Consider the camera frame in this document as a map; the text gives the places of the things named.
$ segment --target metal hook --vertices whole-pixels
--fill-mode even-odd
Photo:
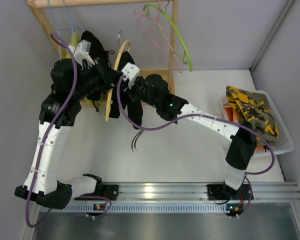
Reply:
[[[169,6],[170,0],[168,0],[168,4],[165,6],[165,12],[167,12],[167,7]]]
[[[120,30],[119,35],[118,35],[118,46],[120,48],[120,37],[121,35],[123,35],[124,33],[122,32],[122,30]]]

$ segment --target white panel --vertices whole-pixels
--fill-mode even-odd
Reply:
[[[227,85],[254,90],[248,70],[204,70],[175,74],[177,94],[212,115],[222,116],[221,100]],[[145,127],[165,123],[150,106],[144,106]],[[138,139],[137,152],[131,141],[138,131],[120,116],[105,122],[104,109],[82,109],[64,145],[59,179],[90,173],[106,182],[223,182],[226,178],[226,151],[218,141],[194,128],[171,125],[159,131],[145,131]],[[270,157],[250,161],[249,172],[266,169]],[[281,182],[276,161],[273,169],[249,179]]]
[[[20,237],[25,200],[14,196],[35,153],[41,102],[57,59],[26,1],[0,1],[0,239]]]
[[[178,26],[191,54],[193,66],[196,69],[251,67],[286,1],[179,0]],[[143,6],[122,4],[77,7],[69,8],[69,12],[74,23],[92,31],[106,50],[118,49],[118,33],[122,30],[122,40],[131,41],[131,52],[138,65],[162,68],[167,66],[168,60],[134,16],[134,11],[141,11]],[[62,8],[52,11],[60,26],[70,26]],[[164,20],[162,23],[169,36],[169,24]],[[151,27],[150,31],[168,52],[168,45],[156,30]]]
[[[267,91],[295,142],[282,156],[288,177],[300,187],[300,0],[296,2],[255,71],[258,88]]]

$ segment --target camouflage fabric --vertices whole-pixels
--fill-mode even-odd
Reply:
[[[264,94],[227,86],[226,96],[231,107],[238,111],[241,124],[248,121],[269,142],[275,142],[279,138],[278,125],[271,115],[269,102]],[[257,141],[258,145],[264,145],[259,138]]]

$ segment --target white plastic basket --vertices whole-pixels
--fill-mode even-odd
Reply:
[[[280,116],[278,109],[276,108],[274,102],[272,101],[271,97],[269,96],[269,94],[267,92],[262,91],[262,90],[257,90],[254,92],[266,95],[266,98],[268,99],[268,102],[270,105],[272,116],[273,116],[274,120],[276,121],[276,124],[278,125],[279,139],[274,143],[274,146],[272,146],[274,154],[280,155],[280,154],[285,154],[285,153],[289,153],[289,152],[293,151],[295,149],[295,143],[292,140],[291,135],[290,135],[282,117]],[[228,102],[227,97],[224,97],[222,99],[222,103],[221,103],[221,108],[222,108],[223,113],[224,113],[223,104],[226,102]],[[270,156],[270,155],[271,154],[270,154],[269,150],[261,150],[260,149],[260,150],[256,150],[254,152],[253,156],[264,157],[264,156]]]

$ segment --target gray wall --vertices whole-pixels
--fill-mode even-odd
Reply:
[[[267,91],[293,137],[295,150],[281,156],[287,176],[300,187],[300,0],[269,46],[254,79]]]
[[[39,27],[25,1],[0,1],[0,240],[18,239],[24,225],[25,201],[14,191],[31,166],[57,59]]]
[[[286,1],[189,2],[180,1],[179,25],[194,66],[246,68]],[[137,7],[141,8],[113,5],[70,11],[76,23],[96,32],[107,49],[117,47],[122,29],[124,37],[132,39],[142,67],[161,66],[166,62],[133,16]],[[49,73],[56,60],[26,2],[0,0],[0,239],[17,239],[24,224],[25,201],[14,197],[14,189],[24,182],[31,165],[40,104],[49,93]]]

